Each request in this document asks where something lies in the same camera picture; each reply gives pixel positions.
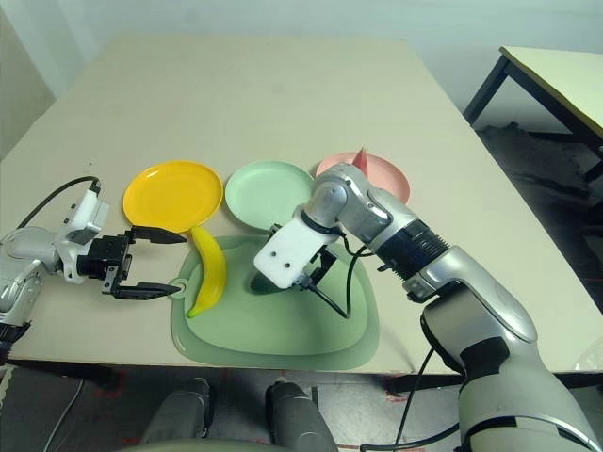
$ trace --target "green tray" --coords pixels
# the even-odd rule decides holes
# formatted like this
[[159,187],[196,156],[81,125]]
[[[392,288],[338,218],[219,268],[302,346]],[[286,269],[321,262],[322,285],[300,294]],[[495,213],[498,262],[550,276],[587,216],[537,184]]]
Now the green tray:
[[[218,242],[227,265],[220,302],[189,319],[203,281],[199,254],[192,251],[180,275],[171,281],[184,290],[170,296],[171,335],[176,348],[191,360],[214,365],[264,368],[343,370],[370,359],[379,342],[379,320],[367,273],[357,262],[352,278],[352,312],[346,320],[316,295],[289,289],[256,295],[253,257],[265,236],[225,236]],[[345,309],[345,280],[350,256],[343,247],[330,250],[338,259],[319,288]]]

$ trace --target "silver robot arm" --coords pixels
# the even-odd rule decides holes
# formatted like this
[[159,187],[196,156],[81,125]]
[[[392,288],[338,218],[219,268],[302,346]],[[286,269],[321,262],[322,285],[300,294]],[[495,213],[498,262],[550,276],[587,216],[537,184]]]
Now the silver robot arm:
[[[22,225],[62,189],[89,179],[75,179],[60,187]],[[46,275],[62,273],[67,283],[74,284],[81,284],[87,278],[101,280],[102,293],[116,299],[152,299],[180,290],[154,282],[121,285],[128,276],[132,261],[128,249],[135,239],[166,244],[186,242],[186,239],[170,231],[140,226],[133,226],[124,234],[95,238],[105,224],[109,205],[98,199],[100,185],[98,179],[93,179],[95,182],[80,201],[71,205],[57,233],[24,226],[0,240],[0,365],[6,362],[12,345],[29,328],[31,311]]]
[[312,199],[260,250],[255,266],[288,287],[337,239],[340,225],[402,277],[410,300],[431,300],[421,328],[445,364],[465,376],[464,450],[601,450],[575,399],[542,363],[523,306],[356,167],[339,164],[322,173]]

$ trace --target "wire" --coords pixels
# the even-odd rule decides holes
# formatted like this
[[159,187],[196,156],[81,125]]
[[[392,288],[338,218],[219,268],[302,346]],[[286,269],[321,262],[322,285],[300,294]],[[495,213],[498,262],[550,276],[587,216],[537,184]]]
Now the wire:
[[336,311],[339,315],[341,315],[345,319],[349,319],[351,317],[351,277],[354,272],[354,266],[356,265],[356,261],[358,261],[359,257],[367,257],[372,256],[373,253],[362,253],[362,251],[366,250],[367,247],[361,247],[357,252],[350,252],[349,244],[346,246],[346,250],[352,255],[350,265],[348,266],[348,277],[346,278],[346,312],[344,313],[343,309],[341,309],[337,303],[335,303],[332,299],[329,298],[324,292],[318,289],[315,285],[308,285],[307,289],[311,292],[317,294],[321,299],[323,299],[331,308]]
[[432,444],[437,441],[443,440],[447,438],[452,433],[459,429],[459,424],[455,424],[444,431],[441,431],[429,438],[425,438],[424,440],[411,441],[409,443],[401,443],[401,444],[361,444],[360,452],[367,452],[368,450],[403,450],[403,449],[413,449],[415,447],[421,447],[423,445]]
[[[343,238],[343,244],[346,246],[346,251],[348,252],[348,254],[355,256],[358,251],[352,251],[350,249],[350,241],[348,240],[346,235],[341,233],[341,238]],[[362,247],[359,250],[366,250],[366,249],[367,249],[367,247]],[[358,257],[368,257],[368,256],[372,256],[372,255],[373,255],[372,252],[366,252],[364,254],[360,254]]]
[[411,392],[408,395],[408,400],[406,400],[406,406],[404,407],[404,412],[402,413],[402,420],[399,423],[398,434],[396,435],[395,443],[394,444],[381,444],[381,445],[361,444],[361,446],[360,446],[361,452],[366,452],[368,450],[395,451],[395,450],[402,450],[402,449],[412,449],[414,447],[421,447],[423,445],[427,445],[427,444],[435,443],[436,441],[440,441],[440,440],[448,437],[449,435],[451,435],[452,433],[454,433],[456,430],[459,429],[459,424],[457,423],[454,426],[447,428],[444,431],[441,431],[440,433],[430,436],[429,438],[425,438],[423,440],[412,441],[409,443],[399,443],[399,440],[402,437],[402,431],[404,430],[404,425],[406,424],[406,418],[408,417],[408,411],[411,408],[411,402],[413,401],[413,396],[415,395],[415,392],[418,389],[418,385],[421,382],[421,377],[423,376],[423,372],[425,372],[425,368],[427,367],[427,363],[430,361],[430,358],[432,357],[433,352],[434,352],[434,349],[432,347],[430,349],[430,351],[427,353],[427,355],[425,356],[425,359],[423,360],[423,364],[418,369],[418,372],[416,374],[415,384],[413,385],[413,389],[411,390]]
[[44,208],[44,206],[50,202],[56,195],[58,195],[59,193],[61,193],[62,191],[65,191],[67,188],[69,188],[70,186],[74,186],[75,184],[80,184],[82,182],[87,182],[87,181],[92,181],[92,185],[96,185],[99,183],[99,179],[98,177],[94,177],[94,176],[84,176],[84,177],[78,177],[77,179],[73,179],[72,181],[69,181],[66,184],[63,184],[62,186],[60,186],[59,188],[57,188],[55,191],[53,191],[50,195],[48,195],[46,198],[44,198],[37,206],[34,210],[32,210],[29,215],[27,215],[27,217],[24,218],[24,220],[19,223],[19,226],[17,226],[17,229],[20,228],[24,228],[25,226],[27,226],[27,223],[29,223],[29,221],[31,221],[31,219],[33,217],[35,217],[41,209]]
[[346,318],[350,318],[351,315],[351,277],[354,272],[354,266],[356,265],[359,257],[366,257],[368,255],[362,253],[362,251],[366,249],[367,247],[365,246],[360,247],[360,249],[352,255],[350,266],[348,267],[348,277],[346,278]]
[[433,354],[433,347],[425,356],[423,360],[423,364],[418,369],[418,373],[416,374],[415,384],[413,385],[413,389],[408,395],[408,399],[406,400],[406,406],[404,407],[404,413],[402,414],[402,420],[399,422],[398,434],[396,435],[396,441],[394,444],[399,443],[399,439],[402,437],[402,430],[404,429],[404,424],[406,424],[406,417],[408,416],[408,411],[411,408],[411,402],[413,401],[413,396],[415,395],[416,390],[418,389],[418,384],[421,382],[421,377],[423,376],[423,372],[425,372],[425,367],[427,367],[427,363],[430,361],[430,358]]
[[75,401],[77,400],[77,398],[80,396],[80,394],[82,394],[82,388],[83,387],[84,387],[84,379],[81,379],[79,381],[79,384],[77,385],[77,389],[75,390],[75,393],[73,394],[72,399],[67,404],[67,406],[65,407],[65,410],[63,410],[63,413],[58,418],[58,421],[55,424],[55,427],[53,428],[53,431],[50,432],[50,435],[48,436],[48,440],[46,440],[46,445],[44,446],[42,452],[48,452],[48,449],[50,448],[50,444],[55,439],[55,436],[57,435],[58,429],[60,428],[60,426],[62,425],[63,421],[65,420],[65,416],[71,410],[71,408],[73,407],[73,404],[75,403]]

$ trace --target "banana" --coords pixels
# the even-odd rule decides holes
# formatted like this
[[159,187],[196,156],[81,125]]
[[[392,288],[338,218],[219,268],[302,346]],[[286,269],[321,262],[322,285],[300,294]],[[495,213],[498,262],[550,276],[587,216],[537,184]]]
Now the banana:
[[193,226],[190,233],[201,254],[204,280],[195,304],[187,312],[188,318],[192,318],[218,303],[226,285],[226,259],[216,239],[201,226]]

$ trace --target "table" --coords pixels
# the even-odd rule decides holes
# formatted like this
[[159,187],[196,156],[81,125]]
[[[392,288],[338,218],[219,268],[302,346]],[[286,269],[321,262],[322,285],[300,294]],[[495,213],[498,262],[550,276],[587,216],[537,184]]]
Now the table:
[[[405,41],[121,37],[1,162],[0,231],[13,229],[48,192],[80,175],[101,178],[102,198],[112,205],[103,232],[119,234],[129,227],[124,190],[158,162],[201,161],[226,180],[253,160],[282,159],[311,170],[326,155],[363,145],[405,172],[409,206],[426,223],[522,300],[546,365],[575,369],[601,337],[598,311]],[[56,230],[80,193],[60,195],[32,224]],[[224,205],[205,226],[215,235],[251,233]],[[128,283],[167,283],[189,250],[190,244],[137,243]],[[416,372],[429,349],[419,327],[422,306],[369,259],[364,264],[377,300],[380,344],[352,372]],[[202,365],[174,348],[169,313],[167,299],[115,300],[101,295],[96,281],[74,286],[49,277],[12,357]],[[427,372],[450,373],[439,358]]]
[[[511,46],[499,50],[500,59],[464,110],[467,121],[475,122],[510,76],[603,159],[603,55]],[[601,175],[603,162],[584,177],[592,182]]]

